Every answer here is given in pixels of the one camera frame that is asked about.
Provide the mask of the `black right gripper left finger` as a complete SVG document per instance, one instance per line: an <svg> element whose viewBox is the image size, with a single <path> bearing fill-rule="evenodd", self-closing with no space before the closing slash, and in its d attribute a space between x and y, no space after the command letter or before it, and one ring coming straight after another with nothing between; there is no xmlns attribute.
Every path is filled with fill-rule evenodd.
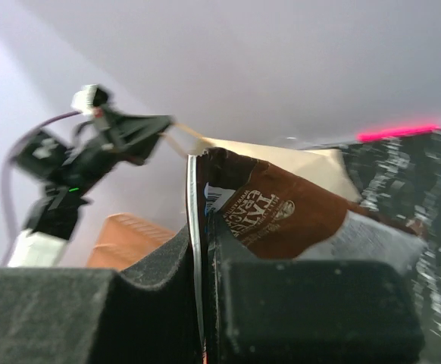
<svg viewBox="0 0 441 364"><path fill-rule="evenodd" d="M0 268L0 363L200 363L182 229L123 271Z"/></svg>

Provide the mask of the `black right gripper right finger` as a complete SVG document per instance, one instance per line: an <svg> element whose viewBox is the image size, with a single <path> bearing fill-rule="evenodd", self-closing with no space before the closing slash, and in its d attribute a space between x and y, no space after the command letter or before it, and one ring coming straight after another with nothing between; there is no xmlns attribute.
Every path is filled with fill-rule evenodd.
<svg viewBox="0 0 441 364"><path fill-rule="evenodd" d="M209 363L416 363L424 334L400 274L382 262L265 260L222 217L205 238Z"/></svg>

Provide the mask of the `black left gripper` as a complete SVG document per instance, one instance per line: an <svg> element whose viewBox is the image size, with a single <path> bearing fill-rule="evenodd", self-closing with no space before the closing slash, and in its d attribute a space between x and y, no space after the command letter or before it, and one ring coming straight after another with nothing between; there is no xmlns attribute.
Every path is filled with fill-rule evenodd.
<svg viewBox="0 0 441 364"><path fill-rule="evenodd" d="M73 145L61 166L61 180L98 182L119 162L144 165L173 123L170 115L129 115L109 106L94 110L77 133L91 126L95 136Z"/></svg>

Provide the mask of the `brown kettle chips bag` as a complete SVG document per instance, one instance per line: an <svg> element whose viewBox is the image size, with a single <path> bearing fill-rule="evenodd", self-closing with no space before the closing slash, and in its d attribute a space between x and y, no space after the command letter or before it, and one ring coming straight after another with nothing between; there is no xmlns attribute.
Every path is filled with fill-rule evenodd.
<svg viewBox="0 0 441 364"><path fill-rule="evenodd" d="M382 262L404 282L427 245L419 219L388 218L270 162L222 148L188 157L186 207L205 355L205 228L210 215L222 217L259 259Z"/></svg>

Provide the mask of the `brown paper bag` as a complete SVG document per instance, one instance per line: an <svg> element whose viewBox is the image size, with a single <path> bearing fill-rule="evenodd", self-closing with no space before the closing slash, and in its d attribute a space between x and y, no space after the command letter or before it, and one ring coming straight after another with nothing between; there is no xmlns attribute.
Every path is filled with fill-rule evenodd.
<svg viewBox="0 0 441 364"><path fill-rule="evenodd" d="M220 140L195 132L186 125L175 123L175 127L196 139L195 146L185 151L174 138L165 132L161 137L176 153L184 158L189 154L201 155L204 150L222 148L251 158L265 160L285 171L303 177L325 190L352 202L359 202L361 195L346 172L342 153L334 148L295 150L275 146Z"/></svg>

